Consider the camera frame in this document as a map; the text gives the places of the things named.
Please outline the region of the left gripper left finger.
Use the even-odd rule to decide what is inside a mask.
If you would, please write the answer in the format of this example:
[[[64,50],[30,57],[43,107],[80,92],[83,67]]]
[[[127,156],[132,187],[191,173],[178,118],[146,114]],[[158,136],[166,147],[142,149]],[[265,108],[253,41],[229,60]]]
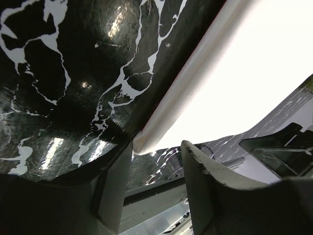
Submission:
[[[52,181],[21,177],[23,164],[0,176],[3,235],[115,235],[132,158],[132,143]]]

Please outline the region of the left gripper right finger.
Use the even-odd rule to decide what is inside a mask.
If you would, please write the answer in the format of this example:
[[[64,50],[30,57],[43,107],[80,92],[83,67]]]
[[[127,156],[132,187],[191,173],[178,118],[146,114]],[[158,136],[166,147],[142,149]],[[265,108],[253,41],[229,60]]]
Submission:
[[[196,235],[310,235],[313,181],[291,177],[266,184],[181,143],[183,171]]]

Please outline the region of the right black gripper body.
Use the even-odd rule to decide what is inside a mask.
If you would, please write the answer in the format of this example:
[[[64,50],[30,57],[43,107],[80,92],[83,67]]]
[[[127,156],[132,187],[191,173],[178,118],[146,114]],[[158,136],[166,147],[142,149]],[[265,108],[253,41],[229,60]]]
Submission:
[[[239,145],[280,178],[313,176],[313,127],[290,123],[274,134],[242,140]]]

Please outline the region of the white t shirt red print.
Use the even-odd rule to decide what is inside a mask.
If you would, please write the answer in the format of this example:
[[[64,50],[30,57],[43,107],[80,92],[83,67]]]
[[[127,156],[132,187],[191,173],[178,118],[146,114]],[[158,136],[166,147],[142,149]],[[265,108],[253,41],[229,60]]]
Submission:
[[[133,150],[144,155],[246,132],[312,72],[312,1],[228,0]]]

